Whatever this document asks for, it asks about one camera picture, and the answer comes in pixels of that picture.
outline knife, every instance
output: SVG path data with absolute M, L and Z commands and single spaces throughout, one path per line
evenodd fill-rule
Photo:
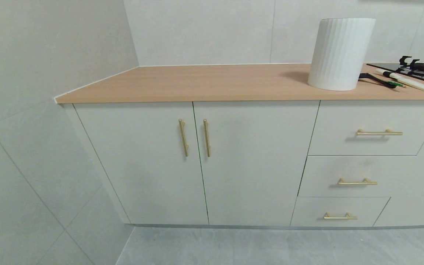
M 376 69 L 375 71 L 378 74 L 383 75 L 384 77 L 393 78 L 393 79 L 397 80 L 397 82 L 400 82 L 402 84 L 405 84 L 405 85 L 414 87 L 416 89 L 419 89 L 421 91 L 424 91 L 424 84 L 421 84 L 420 82 L 417 82 L 417 81 L 414 81 L 414 80 L 411 80 L 411 79 L 402 77 L 402 76 L 400 76 L 398 74 L 395 74 L 395 73 L 392 73 L 392 72 L 389 72 L 389 71 L 385 71 L 384 69 Z

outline gold handle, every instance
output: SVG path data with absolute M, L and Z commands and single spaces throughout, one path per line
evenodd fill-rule
M 357 217 L 351 216 L 350 213 L 346 213 L 344 216 L 330 216 L 330 214 L 327 212 L 325 215 L 323 215 L 323 219 L 325 220 L 358 220 Z
M 357 136 L 399 136 L 403 135 L 403 132 L 401 131 L 392 131 L 391 129 L 386 129 L 385 131 L 363 131 L 362 129 L 359 129 L 356 132 Z
M 346 182 L 343 178 L 340 178 L 338 185 L 377 185 L 377 182 L 370 181 L 367 178 L 364 178 L 362 182 Z
M 204 119 L 204 135 L 205 135 L 205 146 L 207 147 L 207 157 L 211 157 L 211 146 L 209 143 L 209 123 Z
M 179 119 L 179 122 L 180 122 L 181 138 L 183 140 L 184 155 L 187 157 L 189 155 L 188 152 L 187 152 L 187 149 L 189 148 L 189 145 L 186 143 L 186 137 L 184 135 L 184 125 L 186 123 L 183 122 L 182 119 Z

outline metal baseboard strip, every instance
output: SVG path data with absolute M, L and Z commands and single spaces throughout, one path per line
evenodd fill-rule
M 160 228 L 209 228 L 209 229 L 274 229 L 274 230 L 380 230 L 424 228 L 424 225 L 380 226 L 380 227 L 308 227 L 308 226 L 260 226 L 260 225 L 152 225 L 138 224 L 138 227 Z

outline wooden countertop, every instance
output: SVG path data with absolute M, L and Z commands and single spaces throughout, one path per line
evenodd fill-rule
M 314 88 L 307 84 L 309 71 L 310 64 L 138 67 L 61 95 L 56 101 L 424 100 L 423 91 L 392 90 L 369 80 L 345 92 Z M 374 73 L 375 67 L 364 65 L 362 72 Z

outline drawer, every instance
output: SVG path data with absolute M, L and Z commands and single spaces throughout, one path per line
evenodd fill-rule
M 407 182 L 410 175 L 407 165 L 414 164 L 416 159 L 416 156 L 308 156 L 299 196 L 390 197 Z
M 291 226 L 370 227 L 388 201 L 389 198 L 298 197 Z
M 390 129 L 402 135 L 359 135 Z M 321 101 L 309 155 L 416 155 L 424 142 L 424 101 Z

